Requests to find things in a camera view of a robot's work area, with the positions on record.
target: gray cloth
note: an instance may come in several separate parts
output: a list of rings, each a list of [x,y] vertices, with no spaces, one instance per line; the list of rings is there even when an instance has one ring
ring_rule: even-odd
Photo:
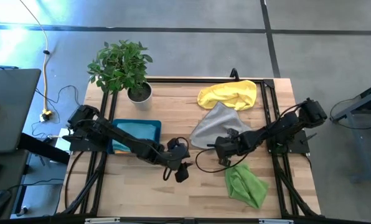
[[[207,144],[214,144],[217,137],[228,136],[227,129],[229,128],[239,133],[251,130],[241,121],[236,110],[218,102],[192,131],[191,144],[201,149],[208,149],[210,147],[207,147]]]

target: concrete floor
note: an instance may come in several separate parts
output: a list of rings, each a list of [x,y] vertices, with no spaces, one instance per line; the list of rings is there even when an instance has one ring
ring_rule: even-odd
[[[259,0],[24,2],[47,25],[265,28]],[[267,0],[266,3],[272,29],[371,30],[371,0]],[[0,22],[35,24],[16,0],[0,0]],[[336,102],[352,98],[371,86],[371,35],[362,34],[273,35],[280,75],[292,80],[297,101],[311,97],[329,114]],[[88,81],[87,64],[104,41],[119,39],[141,41],[149,47],[154,59],[148,67],[150,75],[226,77],[236,67],[243,77],[274,77],[266,34],[48,31],[47,35],[53,52],[47,66],[49,97],[53,99],[63,86],[75,85],[82,102]],[[41,68],[44,44],[40,31],[18,26],[0,30],[0,65]],[[38,87],[43,89],[41,81]],[[73,90],[65,91],[73,95]],[[42,97],[35,95],[25,133],[30,133],[31,124],[39,119],[41,106]],[[40,124],[36,132],[57,134],[76,104],[71,97],[61,98],[56,108],[60,123]],[[360,122],[361,126],[370,124],[371,119]],[[349,181],[352,174],[360,172],[350,130],[328,121],[312,132],[318,133],[309,145],[322,214],[371,221],[371,182]],[[39,186],[32,189],[46,190]],[[33,215],[51,214],[54,212],[51,209],[52,206]]]

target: wooden tabletop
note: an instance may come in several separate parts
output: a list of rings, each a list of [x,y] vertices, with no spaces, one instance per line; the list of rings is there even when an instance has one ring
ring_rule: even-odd
[[[290,79],[277,78],[275,90],[279,110],[295,104]],[[151,83],[153,87],[153,107],[149,111],[137,110],[121,91],[116,104],[115,118],[157,119],[162,122],[161,143],[166,145],[168,140],[183,136],[189,138],[192,130],[209,112],[197,104],[197,95],[211,83]],[[97,86],[90,84],[87,90],[85,105],[99,108],[103,93]],[[108,117],[111,97],[108,99],[105,116]],[[261,90],[253,108],[238,112],[241,120],[252,129],[264,125],[263,101]],[[200,149],[190,146],[191,158]],[[68,185],[68,203],[72,202],[85,184],[89,152],[85,152],[75,164]],[[68,169],[75,155],[71,156]],[[278,196],[274,178],[271,156],[266,151],[265,142],[249,154],[244,160],[251,171],[261,180],[269,183],[268,195],[261,209],[249,207],[228,197],[224,172],[208,174],[196,168],[189,167],[190,177],[183,183],[175,181],[174,174],[168,181],[163,181],[164,168],[152,166],[134,155],[109,155],[106,163],[105,176],[101,191],[98,216],[118,217],[210,217],[210,218],[279,218]],[[222,168],[218,164],[215,153],[202,154],[198,163],[204,169]],[[296,190],[306,203],[317,213],[319,205],[314,188],[310,166],[305,157],[296,154],[289,155],[289,163]],[[89,198],[88,209],[91,208],[94,188]],[[289,196],[285,190],[288,211],[291,211]],[[63,191],[59,209],[64,210]]]

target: white flower pot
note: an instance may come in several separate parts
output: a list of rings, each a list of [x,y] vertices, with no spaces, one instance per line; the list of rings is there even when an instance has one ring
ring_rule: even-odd
[[[149,95],[149,97],[146,100],[143,100],[143,101],[133,101],[129,97],[129,91],[130,91],[130,89],[128,89],[128,91],[126,92],[127,93],[127,96],[128,96],[128,99],[136,106],[137,109],[142,110],[142,111],[147,111],[147,110],[149,110],[153,106],[153,88],[152,88],[152,86],[148,82],[146,82],[145,84],[147,84],[150,87],[150,89],[151,89],[151,94]]]

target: blue tray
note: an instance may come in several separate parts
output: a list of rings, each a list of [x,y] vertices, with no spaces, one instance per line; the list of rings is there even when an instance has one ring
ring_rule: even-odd
[[[138,124],[151,124],[156,127],[155,131],[155,137],[154,141],[160,142],[161,140],[161,129],[162,129],[162,123],[158,120],[141,120],[141,119],[114,119],[112,121],[113,126],[117,126],[121,123],[138,123]],[[109,154],[114,154],[112,149],[112,139],[110,140],[110,143],[108,144],[108,149],[106,150]]]

